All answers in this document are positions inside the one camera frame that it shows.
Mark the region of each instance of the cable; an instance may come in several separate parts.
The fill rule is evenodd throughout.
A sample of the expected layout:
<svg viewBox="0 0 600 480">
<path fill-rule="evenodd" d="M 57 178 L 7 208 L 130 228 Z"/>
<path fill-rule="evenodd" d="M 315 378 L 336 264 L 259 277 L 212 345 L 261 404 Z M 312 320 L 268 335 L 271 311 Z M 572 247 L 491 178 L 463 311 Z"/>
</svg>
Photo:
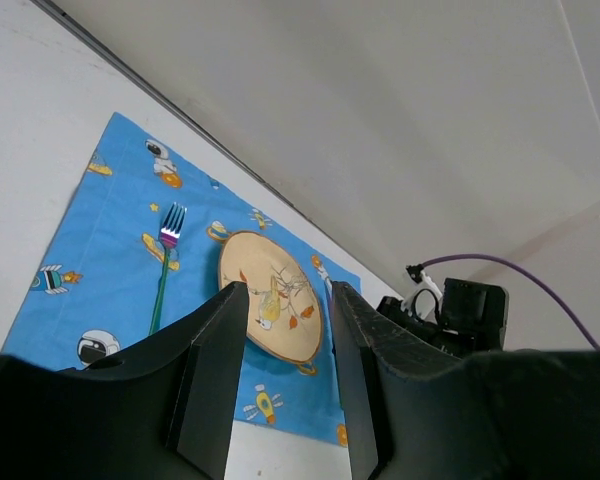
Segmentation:
<svg viewBox="0 0 600 480">
<path fill-rule="evenodd" d="M 422 290 L 418 290 L 418 292 L 411 299 L 411 308 L 409 309 L 409 313 L 411 314 L 411 316 L 413 318 L 415 318 L 419 322 L 425 321 L 424 319 L 420 318 L 420 315 L 418 315 L 418 312 L 416 312 L 416 302 L 418 301 L 418 297 L 420 296 L 420 294 L 422 292 L 429 292 L 431 294 L 431 296 L 433 297 L 433 301 L 435 304 L 435 308 L 433 310 L 433 316 L 435 317 L 436 321 L 439 321 L 440 320 L 440 302 L 438 301 L 438 297 L 436 297 L 435 292 L 433 290 L 431 290 L 430 288 L 423 288 Z"/>
<path fill-rule="evenodd" d="M 515 263 L 510 262 L 509 260 L 505 260 L 504 258 L 496 257 L 493 255 L 486 255 L 484 253 L 460 253 L 457 255 L 447 255 L 444 257 L 433 258 L 431 260 L 427 260 L 426 262 L 423 262 L 421 264 L 421 266 L 424 269 L 424 268 L 430 267 L 432 265 L 437 265 L 438 263 L 452 262 L 455 260 L 469 260 L 469 259 L 470 260 L 488 260 L 490 262 L 500 263 L 501 265 L 509 267 L 509 268 L 515 270 L 516 272 L 521 273 L 522 275 L 527 277 L 533 283 L 538 285 L 542 290 L 544 290 L 547 293 L 547 295 L 549 295 L 551 298 L 553 298 L 553 300 L 555 300 L 555 302 L 558 305 L 560 305 L 560 307 L 562 307 L 562 310 L 564 310 L 564 312 L 571 319 L 571 321 L 573 321 L 575 326 L 578 328 L 578 330 L 580 330 L 582 335 L 584 335 L 584 338 L 587 339 L 587 341 L 591 344 L 591 346 L 595 350 L 600 350 L 600 344 L 598 342 L 596 342 L 596 340 L 589 333 L 589 330 L 587 330 L 586 327 L 582 324 L 582 322 L 580 321 L 578 316 L 573 312 L 573 310 L 571 310 L 571 308 L 569 308 L 569 306 L 564 302 L 564 300 L 562 300 L 558 296 L 558 294 L 551 289 L 551 287 L 549 287 L 546 283 L 544 283 L 542 280 L 540 280 L 534 274 L 528 272 L 527 270 L 520 267 L 519 265 L 516 265 Z"/>
</svg>

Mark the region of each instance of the utensil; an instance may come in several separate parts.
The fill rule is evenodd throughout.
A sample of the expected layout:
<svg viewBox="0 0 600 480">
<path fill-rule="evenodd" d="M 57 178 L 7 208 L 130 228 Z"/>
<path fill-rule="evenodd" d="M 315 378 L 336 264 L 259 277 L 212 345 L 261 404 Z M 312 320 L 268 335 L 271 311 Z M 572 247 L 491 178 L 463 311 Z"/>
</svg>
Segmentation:
<svg viewBox="0 0 600 480">
<path fill-rule="evenodd" d="M 162 222 L 160 228 L 160 236 L 158 240 L 164 248 L 164 259 L 162 261 L 162 275 L 158 284 L 158 296 L 153 307 L 153 315 L 151 316 L 151 326 L 149 327 L 149 335 L 153 335 L 160 330 L 160 316 L 162 314 L 162 301 L 164 299 L 164 289 L 167 284 L 167 274 L 169 273 L 169 255 L 178 244 L 180 231 L 184 223 L 184 216 L 187 213 L 187 208 L 177 203 L 173 203 L 167 216 Z"/>
<path fill-rule="evenodd" d="M 241 231 L 225 242 L 218 264 L 220 287 L 243 281 L 249 289 L 247 336 L 307 375 L 322 343 L 320 302 L 294 258 L 256 232 Z"/>
</svg>

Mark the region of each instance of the fork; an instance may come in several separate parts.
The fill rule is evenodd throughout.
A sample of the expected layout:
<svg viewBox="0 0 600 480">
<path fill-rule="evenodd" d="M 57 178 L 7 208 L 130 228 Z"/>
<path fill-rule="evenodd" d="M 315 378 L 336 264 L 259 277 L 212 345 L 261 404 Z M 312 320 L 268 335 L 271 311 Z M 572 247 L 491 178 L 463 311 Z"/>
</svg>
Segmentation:
<svg viewBox="0 0 600 480">
<path fill-rule="evenodd" d="M 177 203 L 173 203 L 167 216 L 160 227 L 160 236 L 158 240 L 164 248 L 164 259 L 162 261 L 162 276 L 158 284 L 158 296 L 153 307 L 153 315 L 151 316 L 151 326 L 149 327 L 149 335 L 153 335 L 160 330 L 160 316 L 162 314 L 162 301 L 164 299 L 164 289 L 167 284 L 167 274 L 169 273 L 169 256 L 178 244 L 180 231 L 184 223 L 184 216 L 187 213 L 187 208 Z"/>
</svg>

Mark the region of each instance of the blue placemat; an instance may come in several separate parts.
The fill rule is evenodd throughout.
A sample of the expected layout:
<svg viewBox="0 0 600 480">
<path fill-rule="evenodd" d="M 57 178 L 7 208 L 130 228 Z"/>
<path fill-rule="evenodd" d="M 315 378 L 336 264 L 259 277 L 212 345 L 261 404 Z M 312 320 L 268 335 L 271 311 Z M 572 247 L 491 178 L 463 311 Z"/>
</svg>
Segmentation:
<svg viewBox="0 0 600 480">
<path fill-rule="evenodd" d="M 166 209 L 188 207 L 170 262 L 162 326 L 218 291 L 230 232 L 255 230 L 308 275 L 327 315 L 330 278 L 360 279 L 277 225 L 120 114 L 107 126 L 18 313 L 4 352 L 50 369 L 82 368 L 145 338 L 160 278 Z M 235 418 L 346 444 L 331 328 L 309 366 L 282 362 L 247 341 Z"/>
</svg>

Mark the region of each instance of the green fork handle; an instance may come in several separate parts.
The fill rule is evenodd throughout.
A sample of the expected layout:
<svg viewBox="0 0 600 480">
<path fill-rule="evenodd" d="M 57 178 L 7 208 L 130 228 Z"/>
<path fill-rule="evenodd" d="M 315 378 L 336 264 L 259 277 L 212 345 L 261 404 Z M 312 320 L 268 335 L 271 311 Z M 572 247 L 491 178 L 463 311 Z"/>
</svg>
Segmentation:
<svg viewBox="0 0 600 480">
<path fill-rule="evenodd" d="M 149 327 L 149 335 L 153 335 L 160 330 L 160 316 L 162 315 L 162 300 L 164 299 L 164 288 L 167 285 L 167 275 L 169 273 L 169 254 L 170 248 L 164 249 L 164 261 L 162 262 L 162 276 L 158 284 L 158 296 L 156 303 L 153 306 L 153 315 L 151 316 L 151 327 Z"/>
</svg>

